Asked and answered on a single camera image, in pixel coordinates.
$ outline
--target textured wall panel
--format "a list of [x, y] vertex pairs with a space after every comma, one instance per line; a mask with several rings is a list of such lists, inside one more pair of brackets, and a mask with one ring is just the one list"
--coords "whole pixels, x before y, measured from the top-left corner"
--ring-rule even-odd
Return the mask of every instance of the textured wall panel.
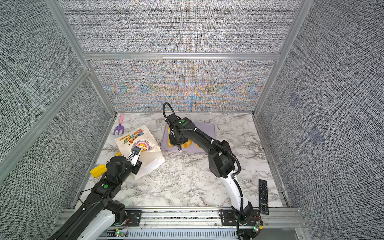
[[384, 236], [383, 12], [316, 0], [258, 116], [314, 239]]
[[0, 185], [0, 239], [39, 240], [52, 233], [61, 210], [76, 197], [109, 120], [85, 80]]
[[252, 111], [273, 61], [91, 60], [120, 112]]
[[0, 161], [82, 71], [43, 0], [0, 3]]
[[280, 52], [300, 0], [59, 0], [85, 51]]

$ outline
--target yellow handle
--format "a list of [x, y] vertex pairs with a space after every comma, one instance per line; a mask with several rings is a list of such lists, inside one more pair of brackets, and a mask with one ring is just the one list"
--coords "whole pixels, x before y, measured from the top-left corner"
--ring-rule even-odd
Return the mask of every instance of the yellow handle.
[[100, 177], [103, 173], [107, 171], [107, 166], [104, 164], [97, 166], [91, 170], [91, 174], [94, 178]]

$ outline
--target purple fork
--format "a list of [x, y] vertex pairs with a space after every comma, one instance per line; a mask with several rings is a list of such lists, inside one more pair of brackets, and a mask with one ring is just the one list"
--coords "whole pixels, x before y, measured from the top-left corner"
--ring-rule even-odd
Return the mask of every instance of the purple fork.
[[121, 134], [124, 134], [124, 127], [121, 125], [124, 121], [124, 114], [120, 115], [120, 123], [117, 127], [115, 127], [115, 131], [113, 131], [113, 135], [115, 135], [116, 131], [118, 132], [118, 135], [120, 134], [120, 130], [122, 130]]

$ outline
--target white paper bag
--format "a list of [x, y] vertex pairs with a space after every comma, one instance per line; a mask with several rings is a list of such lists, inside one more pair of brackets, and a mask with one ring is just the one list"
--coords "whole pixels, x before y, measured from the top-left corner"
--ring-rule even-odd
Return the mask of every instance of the white paper bag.
[[135, 179], [152, 172], [165, 162], [159, 144], [146, 125], [124, 134], [115, 139], [115, 142], [121, 154], [125, 157], [131, 154], [133, 147], [138, 146], [143, 148], [139, 157], [139, 161], [142, 162], [142, 164], [139, 172], [134, 175]]

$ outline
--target pink handle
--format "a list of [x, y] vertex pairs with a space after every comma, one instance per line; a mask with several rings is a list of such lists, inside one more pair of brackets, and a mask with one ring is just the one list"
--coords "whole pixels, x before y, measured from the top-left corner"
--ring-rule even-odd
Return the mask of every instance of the pink handle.
[[122, 124], [123, 121], [124, 121], [124, 114], [122, 113], [122, 114], [120, 115], [120, 124]]

